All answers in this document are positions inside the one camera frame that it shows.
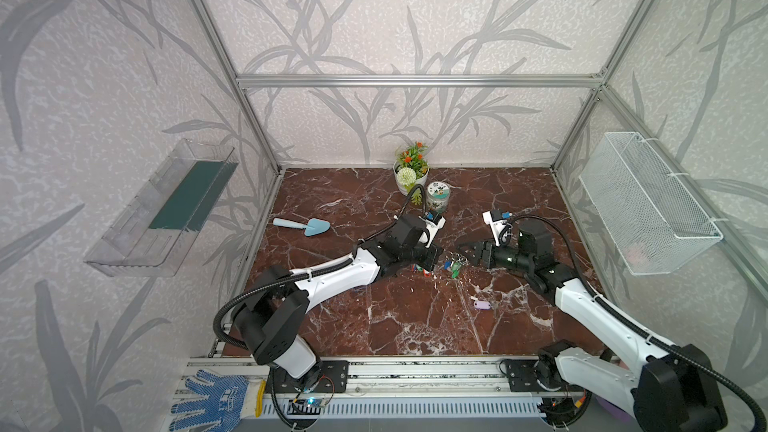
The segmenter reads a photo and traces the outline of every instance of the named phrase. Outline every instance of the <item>white flower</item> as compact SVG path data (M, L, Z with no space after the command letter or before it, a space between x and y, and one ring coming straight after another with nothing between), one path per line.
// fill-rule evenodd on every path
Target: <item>white flower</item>
M416 182L416 171L410 167L401 167L397 171L397 183L401 186L410 186Z

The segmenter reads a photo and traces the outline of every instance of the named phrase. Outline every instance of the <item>brown marble surface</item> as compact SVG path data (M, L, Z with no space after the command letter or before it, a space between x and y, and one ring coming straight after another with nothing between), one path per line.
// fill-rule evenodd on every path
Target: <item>brown marble surface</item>
M490 238L482 213L500 208L532 212L556 221L569 235L581 267L591 264L549 170L544 168L435 168L429 180L453 188L446 226L436 242L453 250L457 239ZM402 206L391 169L289 169L270 216L247 288L272 264L287 268L319 264L350 252L353 242L379 230ZM305 237L301 230L271 225L272 217L298 222L317 217L328 232ZM555 238L556 258L570 264ZM308 313L300 334L318 354L535 354L559 339L591 353L602 344L579 322L547 304L523 280L504 269L465 266L457 279L442 269L431 277L410 269L368 287L344 292ZM474 308L474 298L492 310ZM225 355L248 355L226 346Z

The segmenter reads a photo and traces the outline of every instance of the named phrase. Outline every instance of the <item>blue trowel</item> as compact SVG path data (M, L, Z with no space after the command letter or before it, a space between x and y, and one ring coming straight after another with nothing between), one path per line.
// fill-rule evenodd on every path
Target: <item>blue trowel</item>
M272 224L281 227L303 228L304 235L307 237L310 235L322 234L331 227L331 224L328 221L320 220L319 218L311 218L306 224L285 220L284 218L274 218Z

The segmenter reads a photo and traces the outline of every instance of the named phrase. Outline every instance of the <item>wall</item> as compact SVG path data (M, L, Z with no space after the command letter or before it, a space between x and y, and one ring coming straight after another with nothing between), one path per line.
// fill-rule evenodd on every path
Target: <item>wall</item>
M637 1L206 0L239 74L591 74ZM296 165L389 164L398 146L416 140L434 145L433 165L551 163L585 96L250 91L273 149Z
M157 430L274 174L186 0L2 0L0 80L0 430ZM240 165L181 270L84 264L182 137Z
M610 82L763 257L766 14L766 0L661 0ZM721 247L672 274L633 276L582 189L578 176L604 132L623 129L598 105L558 170L603 284L648 327L705 350L717 370L768 409L768 311ZM721 389L728 430L748 430L751 414Z

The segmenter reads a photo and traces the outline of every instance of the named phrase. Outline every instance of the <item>gray floor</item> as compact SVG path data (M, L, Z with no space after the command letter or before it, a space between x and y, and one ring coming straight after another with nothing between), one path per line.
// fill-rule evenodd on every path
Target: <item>gray floor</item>
M597 402L592 402L571 432L641 432L638 424L625 424L613 418ZM287 432L290 428L278 420L243 420L234 432ZM318 420L311 432L464 432L466 430L509 430L547 432L552 430L539 419L346 419Z

